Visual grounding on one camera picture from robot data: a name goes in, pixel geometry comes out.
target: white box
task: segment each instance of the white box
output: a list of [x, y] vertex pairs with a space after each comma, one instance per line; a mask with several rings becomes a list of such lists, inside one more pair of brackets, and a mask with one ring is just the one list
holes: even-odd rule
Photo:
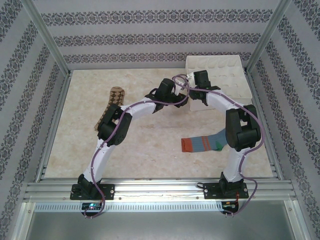
[[[187, 56], [186, 73], [207, 70], [211, 86], [218, 86], [233, 100], [248, 105], [252, 101], [245, 73], [239, 55]], [[190, 111], [214, 109], [205, 106], [201, 100], [189, 99]]]

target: checkered sock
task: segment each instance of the checkered sock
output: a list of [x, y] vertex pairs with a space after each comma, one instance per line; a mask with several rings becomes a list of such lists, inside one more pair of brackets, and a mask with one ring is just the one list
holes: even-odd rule
[[95, 131], [98, 131], [98, 125], [101, 122], [101, 120], [104, 118], [104, 115], [106, 114], [106, 112], [111, 104], [117, 104], [118, 106], [122, 106], [124, 104], [125, 93], [126, 93], [125, 90], [123, 90], [119, 86], [114, 86], [113, 88], [111, 88], [108, 105], [106, 106], [106, 109], [104, 110], [99, 121], [94, 126]]

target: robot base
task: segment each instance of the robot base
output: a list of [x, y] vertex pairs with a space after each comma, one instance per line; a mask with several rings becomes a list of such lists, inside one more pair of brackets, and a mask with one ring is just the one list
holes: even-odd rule
[[244, 180], [228, 182], [221, 173], [219, 182], [201, 183], [197, 187], [203, 189], [204, 199], [247, 199], [249, 193]]
[[[100, 184], [97, 185], [104, 194], [105, 200], [113, 200], [115, 197], [114, 184]], [[71, 200], [101, 200], [102, 196], [92, 182], [88, 182], [84, 175], [81, 174], [78, 178], [78, 183], [73, 184], [70, 193]]]

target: beige surface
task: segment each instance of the beige surface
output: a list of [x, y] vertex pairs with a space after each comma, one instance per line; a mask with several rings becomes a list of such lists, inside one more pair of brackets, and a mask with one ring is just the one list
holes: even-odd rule
[[[75, 70], [49, 158], [47, 178], [77, 178], [89, 164], [97, 144], [94, 126], [105, 110], [111, 87], [125, 90], [124, 104], [139, 101], [163, 78], [184, 73], [183, 68]], [[181, 138], [211, 135], [225, 127], [217, 110], [189, 111], [167, 106], [131, 123], [104, 171], [105, 178], [220, 177], [229, 146], [221, 152], [185, 153]], [[251, 153], [244, 173], [272, 177], [264, 148]]]

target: striped sock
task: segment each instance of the striped sock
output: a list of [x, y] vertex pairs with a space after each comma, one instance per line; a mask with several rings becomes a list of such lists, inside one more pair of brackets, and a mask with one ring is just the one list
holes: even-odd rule
[[209, 136], [196, 136], [181, 139], [182, 152], [197, 153], [205, 151], [221, 151], [227, 144], [226, 129]]

